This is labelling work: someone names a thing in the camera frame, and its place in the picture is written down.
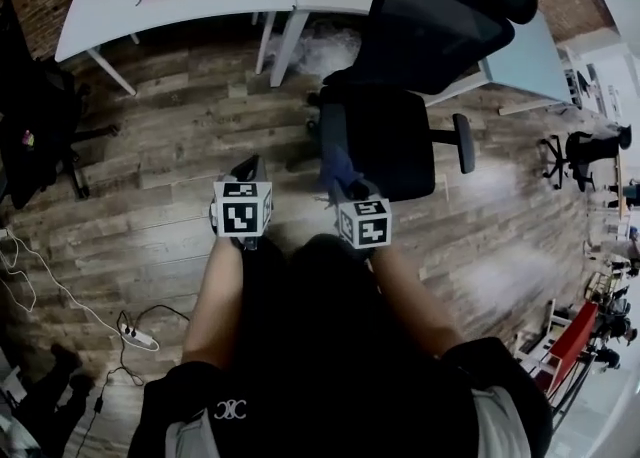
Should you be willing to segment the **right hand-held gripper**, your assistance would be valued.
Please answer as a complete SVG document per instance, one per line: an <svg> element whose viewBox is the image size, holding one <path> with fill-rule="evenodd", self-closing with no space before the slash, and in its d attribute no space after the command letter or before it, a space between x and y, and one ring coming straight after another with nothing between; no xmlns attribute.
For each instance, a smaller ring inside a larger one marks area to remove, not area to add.
<svg viewBox="0 0 640 458"><path fill-rule="evenodd" d="M329 183L328 196L331 205L338 205L339 235L354 249L379 248L391 243L391 206L374 184L334 178Z"/></svg>

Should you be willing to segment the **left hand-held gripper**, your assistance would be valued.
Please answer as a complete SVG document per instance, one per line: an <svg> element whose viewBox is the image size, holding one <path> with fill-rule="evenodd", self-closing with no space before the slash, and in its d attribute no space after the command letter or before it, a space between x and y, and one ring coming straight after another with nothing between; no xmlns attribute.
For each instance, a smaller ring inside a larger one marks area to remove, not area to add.
<svg viewBox="0 0 640 458"><path fill-rule="evenodd" d="M210 204L215 234L230 238L241 249L256 250L271 219L272 195L272 183L264 181L264 160L259 155L221 174Z"/></svg>

